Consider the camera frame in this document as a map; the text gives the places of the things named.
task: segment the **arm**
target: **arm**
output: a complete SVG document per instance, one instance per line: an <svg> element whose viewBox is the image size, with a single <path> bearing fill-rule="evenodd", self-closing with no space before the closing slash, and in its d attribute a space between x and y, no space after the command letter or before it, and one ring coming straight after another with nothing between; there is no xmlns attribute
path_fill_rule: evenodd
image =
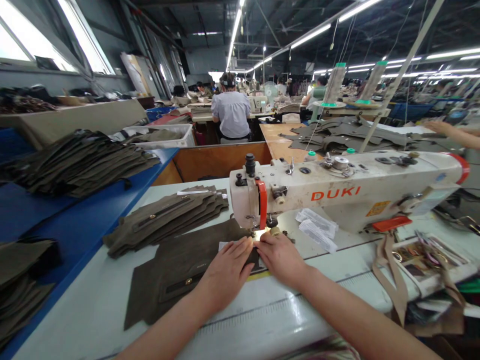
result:
<svg viewBox="0 0 480 360"><path fill-rule="evenodd" d="M229 242L213 259L198 285L162 316L142 336L117 356L117 360L174 359L195 332L238 295L253 263L244 266L251 237Z"/></svg>
<svg viewBox="0 0 480 360"><path fill-rule="evenodd" d="M466 148L480 150L480 138L472 134L473 131L478 134L478 130L459 129L442 121L427 122L424 126L436 133L444 134Z"/></svg>
<svg viewBox="0 0 480 360"><path fill-rule="evenodd" d="M320 315L367 360L440 360L428 347L359 297L308 266L284 235L268 232L255 241L270 272L299 291Z"/></svg>

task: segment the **wooden table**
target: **wooden table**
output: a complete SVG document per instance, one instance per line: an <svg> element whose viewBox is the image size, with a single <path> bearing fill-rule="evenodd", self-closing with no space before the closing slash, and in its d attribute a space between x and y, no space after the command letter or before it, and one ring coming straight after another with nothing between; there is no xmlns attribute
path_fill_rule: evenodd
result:
<svg viewBox="0 0 480 360"><path fill-rule="evenodd" d="M260 129L270 150L271 158L284 158L290 163L293 157L294 163L303 163L307 152L305 150L289 148L292 141L279 136L279 134L296 135L294 132L291 132L290 129L304 126L303 124L260 124ZM323 156L319 154L317 154L316 157L318 160L323 159Z"/></svg>

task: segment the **person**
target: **person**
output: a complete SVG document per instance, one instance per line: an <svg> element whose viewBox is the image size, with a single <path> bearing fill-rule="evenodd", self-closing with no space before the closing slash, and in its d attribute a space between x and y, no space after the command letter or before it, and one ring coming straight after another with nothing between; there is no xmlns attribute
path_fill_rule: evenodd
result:
<svg viewBox="0 0 480 360"><path fill-rule="evenodd" d="M202 95L204 98L211 99L214 96L212 94L212 91L207 86L205 86L203 82L197 82L196 87L198 88L198 91L200 91L200 95Z"/></svg>
<svg viewBox="0 0 480 360"><path fill-rule="evenodd" d="M285 86L284 81L282 79L278 79L278 84L276 85L276 88L278 89L278 93L280 95L287 94L287 87Z"/></svg>
<svg viewBox="0 0 480 360"><path fill-rule="evenodd" d="M325 78L325 76L319 76L318 79L316 80L316 86L317 87L324 87L326 85L327 85L327 79ZM304 105L304 106L307 105L306 106L307 110L312 110L314 108L314 105L313 105L314 102L323 100L323 98L319 99L319 98L314 97L314 90L315 89L316 89L316 87L311 89L309 91L309 93L307 94L307 96L305 96L305 98L301 101L302 105Z"/></svg>
<svg viewBox="0 0 480 360"><path fill-rule="evenodd" d="M195 332L238 295L254 266L244 265L253 247L271 274L301 293L363 359L441 360L384 314L308 266L285 235L271 236L269 232L260 241L243 237L229 242L213 259L198 285L121 352L117 360L174 359ZM328 357L314 358L331 359L331 355L329 351Z"/></svg>
<svg viewBox="0 0 480 360"><path fill-rule="evenodd" d="M225 72L220 78L222 93L211 102L213 122L219 123L221 144L246 143L250 139L250 101L246 94L236 91L235 74Z"/></svg>
<svg viewBox="0 0 480 360"><path fill-rule="evenodd" d="M423 126L437 134L449 137L465 148L480 150L480 130L454 127L443 121L429 121Z"/></svg>

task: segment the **sewing machine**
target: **sewing machine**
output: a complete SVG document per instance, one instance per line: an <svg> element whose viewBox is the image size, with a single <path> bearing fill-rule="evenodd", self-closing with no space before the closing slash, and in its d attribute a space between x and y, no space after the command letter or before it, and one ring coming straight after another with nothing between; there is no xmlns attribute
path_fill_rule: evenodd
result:
<svg viewBox="0 0 480 360"><path fill-rule="evenodd" d="M243 169L230 173L233 213L244 228L272 228L284 212L321 206L341 229L356 233L398 215L426 214L470 171L454 154L395 150L270 165L248 154Z"/></svg>

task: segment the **work table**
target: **work table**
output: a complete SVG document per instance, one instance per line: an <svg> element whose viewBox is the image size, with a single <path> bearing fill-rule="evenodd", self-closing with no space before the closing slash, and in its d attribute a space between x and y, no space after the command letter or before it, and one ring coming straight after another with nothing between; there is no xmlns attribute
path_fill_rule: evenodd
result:
<svg viewBox="0 0 480 360"><path fill-rule="evenodd" d="M221 178L153 186L131 210L196 185L229 189L229 180ZM196 230L224 222L232 212L230 203L228 211ZM339 251L328 254L299 230L295 214L296 211L288 211L280 215L279 227L296 240L295 246L306 262L377 310L390 311L392 303L371 272L381 235L359 235L339 230L335 237ZM455 230L431 213L413 219L413 224L400 229L401 238L411 236L415 229L431 232L477 266L480 264L476 235ZM148 328L141 322L123 331L132 273L135 267L152 259L156 249L157 246L148 246L113 260L107 256L107 248L103 245L14 359L109 359L128 346ZM409 299L416 299L419 290L408 277L403 277ZM198 331L178 359L272 358L332 332L333 329L301 295L280 284L270 273L263 272L248 279L233 303Z"/></svg>

